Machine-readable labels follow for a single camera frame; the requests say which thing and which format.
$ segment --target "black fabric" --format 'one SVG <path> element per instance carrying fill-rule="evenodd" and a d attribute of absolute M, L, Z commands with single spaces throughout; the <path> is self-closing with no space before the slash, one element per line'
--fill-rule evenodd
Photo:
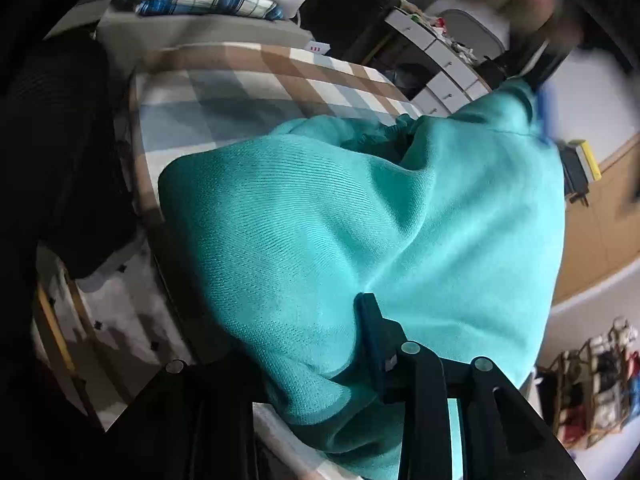
<path fill-rule="evenodd" d="M 615 354 L 609 350 L 603 352 L 602 354 L 597 356 L 597 372 L 609 373 L 609 374 L 617 374 L 618 373 L 618 358 Z"/>
<path fill-rule="evenodd" d="M 545 423 L 551 427 L 554 423 L 556 413 L 555 399 L 558 388 L 558 376 L 555 372 L 539 372 L 536 378 L 542 378 L 542 382 L 538 385 L 542 418 Z"/>
<path fill-rule="evenodd" d="M 37 361 L 30 322 L 39 242 L 80 278 L 135 234 L 107 80 L 100 45 L 72 32 L 31 50 L 0 103 L 0 478 L 106 471 L 103 435 Z"/>

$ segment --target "teal sweatshirt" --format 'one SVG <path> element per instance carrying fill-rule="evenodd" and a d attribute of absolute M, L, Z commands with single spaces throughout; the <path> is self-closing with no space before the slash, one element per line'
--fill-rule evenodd
<path fill-rule="evenodd" d="M 355 473 L 397 477 L 403 416 L 370 386 L 359 292 L 441 357 L 487 356 L 516 386 L 534 364 L 564 234 L 562 166 L 535 110 L 512 80 L 447 119 L 289 121 L 160 177 L 215 319 L 297 436 Z"/>

